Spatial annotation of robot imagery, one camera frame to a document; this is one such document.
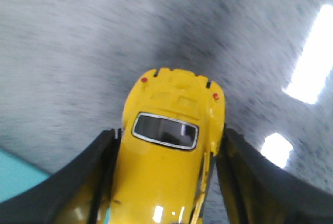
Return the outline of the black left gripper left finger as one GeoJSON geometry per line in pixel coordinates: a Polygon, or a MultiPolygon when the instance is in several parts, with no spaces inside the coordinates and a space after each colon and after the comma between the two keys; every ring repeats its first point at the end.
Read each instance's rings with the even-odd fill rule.
{"type": "Polygon", "coordinates": [[[121,129],[102,131],[75,159],[1,203],[1,223],[107,223],[121,129]]]}

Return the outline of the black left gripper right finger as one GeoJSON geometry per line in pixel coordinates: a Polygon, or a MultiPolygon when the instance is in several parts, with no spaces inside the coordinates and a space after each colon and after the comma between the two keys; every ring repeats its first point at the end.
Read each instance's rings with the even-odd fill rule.
{"type": "Polygon", "coordinates": [[[230,223],[332,223],[332,194],[279,168],[225,127],[216,169],[230,223]]]}

